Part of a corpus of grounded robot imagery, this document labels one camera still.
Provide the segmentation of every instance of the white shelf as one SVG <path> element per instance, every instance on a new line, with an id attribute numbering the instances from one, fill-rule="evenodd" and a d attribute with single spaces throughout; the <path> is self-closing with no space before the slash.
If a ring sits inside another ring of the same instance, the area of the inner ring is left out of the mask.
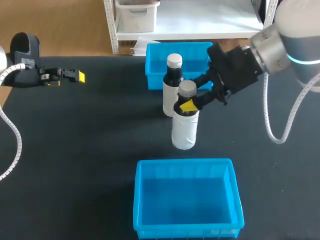
<path id="1" fill-rule="evenodd" d="M 250 0 L 161 0 L 153 32 L 123 32 L 119 41 L 250 38 L 263 28 Z"/>

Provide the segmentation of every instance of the white bottle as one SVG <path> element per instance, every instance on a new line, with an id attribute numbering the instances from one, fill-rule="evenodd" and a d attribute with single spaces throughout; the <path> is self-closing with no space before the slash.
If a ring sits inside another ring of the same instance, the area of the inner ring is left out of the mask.
<path id="1" fill-rule="evenodd" d="M 182 56 L 172 53 L 166 60 L 167 71 L 163 77 L 163 112 L 168 117 L 174 115 L 174 105 L 178 100 L 178 89 L 185 79 L 182 74 Z"/>
<path id="2" fill-rule="evenodd" d="M 194 81 L 184 80 L 178 88 L 178 101 L 174 104 L 172 119 L 172 144 L 181 150 L 191 149 L 196 144 L 199 111 L 182 111 L 180 105 L 197 94 Z"/>

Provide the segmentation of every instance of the gray bottle cap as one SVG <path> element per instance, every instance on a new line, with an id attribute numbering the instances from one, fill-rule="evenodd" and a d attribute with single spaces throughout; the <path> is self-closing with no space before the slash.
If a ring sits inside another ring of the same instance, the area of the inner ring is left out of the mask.
<path id="1" fill-rule="evenodd" d="M 182 56 L 178 53 L 172 53 L 167 57 L 166 64 L 169 68 L 172 68 L 172 69 L 181 68 Z"/>
<path id="2" fill-rule="evenodd" d="M 185 98 L 192 98 L 197 94 L 197 85 L 192 80 L 184 80 L 179 84 L 178 93 Z"/>

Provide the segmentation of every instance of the blue plastic basket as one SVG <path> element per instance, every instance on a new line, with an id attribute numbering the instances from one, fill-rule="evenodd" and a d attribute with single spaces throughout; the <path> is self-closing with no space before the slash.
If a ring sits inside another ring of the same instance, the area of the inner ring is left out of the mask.
<path id="1" fill-rule="evenodd" d="M 230 159 L 138 162 L 133 228 L 140 239 L 236 238 L 243 226 Z"/>
<path id="2" fill-rule="evenodd" d="M 146 48 L 145 75 L 149 90 L 162 90 L 163 79 L 167 73 L 167 57 L 170 54 L 182 56 L 182 73 L 186 80 L 195 79 L 208 70 L 207 48 L 212 42 L 165 42 L 149 43 Z M 211 89 L 208 82 L 200 89 Z"/>

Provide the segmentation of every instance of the black table surface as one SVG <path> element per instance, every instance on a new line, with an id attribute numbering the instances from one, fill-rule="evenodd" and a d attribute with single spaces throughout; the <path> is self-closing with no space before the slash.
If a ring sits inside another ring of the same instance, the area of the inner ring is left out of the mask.
<path id="1" fill-rule="evenodd" d="M 136 240 L 139 160 L 230 158 L 245 226 L 240 239 L 320 239 L 320 94 L 305 98 L 287 142 L 266 133 L 263 81 L 201 112 L 197 143 L 171 143 L 162 92 L 148 91 L 143 57 L 48 57 L 79 68 L 86 84 L 14 89 L 4 111 L 22 135 L 22 156 L 0 182 L 1 240 Z M 291 69 L 270 78 L 271 126 L 280 137 L 301 87 Z M 0 169 L 16 138 L 0 121 Z"/>

